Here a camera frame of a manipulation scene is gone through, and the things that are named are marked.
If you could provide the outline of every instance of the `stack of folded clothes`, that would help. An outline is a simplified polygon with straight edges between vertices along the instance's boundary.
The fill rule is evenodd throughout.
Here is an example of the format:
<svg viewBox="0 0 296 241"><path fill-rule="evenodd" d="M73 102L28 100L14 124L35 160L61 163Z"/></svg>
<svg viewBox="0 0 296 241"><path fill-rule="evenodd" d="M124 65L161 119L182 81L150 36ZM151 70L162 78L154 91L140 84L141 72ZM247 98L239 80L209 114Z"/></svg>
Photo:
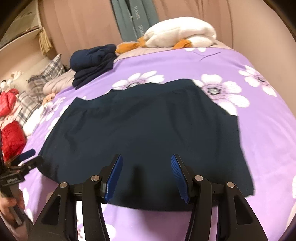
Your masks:
<svg viewBox="0 0 296 241"><path fill-rule="evenodd" d="M115 45L107 44L74 52L70 59L70 67L76 71L73 87L79 89L113 69L113 61L117 58L115 51Z"/></svg>

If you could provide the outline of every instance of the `purple bedsheet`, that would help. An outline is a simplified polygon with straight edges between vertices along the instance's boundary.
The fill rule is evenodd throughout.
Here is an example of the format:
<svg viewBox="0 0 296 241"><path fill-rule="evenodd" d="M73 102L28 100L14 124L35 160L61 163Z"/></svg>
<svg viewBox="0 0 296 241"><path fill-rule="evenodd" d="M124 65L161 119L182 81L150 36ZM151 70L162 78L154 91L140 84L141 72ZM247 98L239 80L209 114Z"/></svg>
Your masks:
<svg viewBox="0 0 296 241"><path fill-rule="evenodd" d="M94 99L112 88L146 82L194 79L218 105L238 115L241 147L249 166L255 195L247 198L268 239L283 234L296 195L296 121L282 98L240 53L220 48L179 49L131 57L86 86L60 92L29 138L24 149L39 153L45 138L75 97ZM26 213L35 221L57 184L37 169L20 184ZM113 241L181 241L189 212L155 212L104 205L104 217ZM78 203L79 239L84 239L81 203ZM213 218L212 227L216 227ZM215 231L211 231L215 240Z"/></svg>

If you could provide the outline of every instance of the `red garment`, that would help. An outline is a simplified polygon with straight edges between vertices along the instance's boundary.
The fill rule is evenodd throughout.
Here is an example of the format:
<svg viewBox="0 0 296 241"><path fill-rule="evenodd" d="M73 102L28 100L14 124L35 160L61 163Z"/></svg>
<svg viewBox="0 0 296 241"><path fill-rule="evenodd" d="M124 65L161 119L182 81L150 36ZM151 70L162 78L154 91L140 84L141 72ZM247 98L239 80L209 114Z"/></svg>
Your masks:
<svg viewBox="0 0 296 241"><path fill-rule="evenodd" d="M20 124L13 121L2 129L2 152L6 162L10 158L22 153L26 145L26 138Z"/></svg>
<svg viewBox="0 0 296 241"><path fill-rule="evenodd" d="M17 98L15 95L18 94L17 89L11 89L7 93L2 91L0 94L0 117L8 115L14 106Z"/></svg>

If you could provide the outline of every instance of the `metal screw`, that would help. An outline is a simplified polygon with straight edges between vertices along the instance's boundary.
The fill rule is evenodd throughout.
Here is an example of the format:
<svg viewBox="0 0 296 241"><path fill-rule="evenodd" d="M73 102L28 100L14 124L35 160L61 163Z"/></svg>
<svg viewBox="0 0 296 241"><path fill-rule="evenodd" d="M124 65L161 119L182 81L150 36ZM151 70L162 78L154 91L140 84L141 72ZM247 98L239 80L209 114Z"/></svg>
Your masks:
<svg viewBox="0 0 296 241"><path fill-rule="evenodd" d="M196 181L202 181L202 180L203 180L203 177L200 176L200 175L196 175L196 176L194 177L194 179L195 179Z"/></svg>
<svg viewBox="0 0 296 241"><path fill-rule="evenodd" d="M97 180L99 180L99 179L100 179L100 177L97 176L97 175L91 177L91 180L92 180L93 182L95 182L95 181L97 181Z"/></svg>
<svg viewBox="0 0 296 241"><path fill-rule="evenodd" d="M234 185L234 183L232 183L232 182L228 182L228 183L227 183L227 186L229 186L230 188L234 188L235 185Z"/></svg>
<svg viewBox="0 0 296 241"><path fill-rule="evenodd" d="M59 186L60 188L65 188L68 184L66 182L61 183Z"/></svg>

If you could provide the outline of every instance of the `plaid fabric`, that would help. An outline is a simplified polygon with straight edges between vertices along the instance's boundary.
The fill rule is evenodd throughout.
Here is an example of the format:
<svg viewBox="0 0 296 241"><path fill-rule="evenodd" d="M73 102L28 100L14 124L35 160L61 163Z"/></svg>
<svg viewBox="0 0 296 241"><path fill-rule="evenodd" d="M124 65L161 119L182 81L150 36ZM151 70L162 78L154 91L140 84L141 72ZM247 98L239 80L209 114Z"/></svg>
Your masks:
<svg viewBox="0 0 296 241"><path fill-rule="evenodd" d="M25 91L18 96L18 101L22 109L16 117L16 121L23 127L33 112L41 106L33 97L28 95Z"/></svg>
<svg viewBox="0 0 296 241"><path fill-rule="evenodd" d="M50 80L59 77L65 73L64 66L61 61L61 54L58 54L39 75L33 75L28 80L30 89L29 94L33 99L39 103L43 101L45 95L43 94L44 85Z"/></svg>

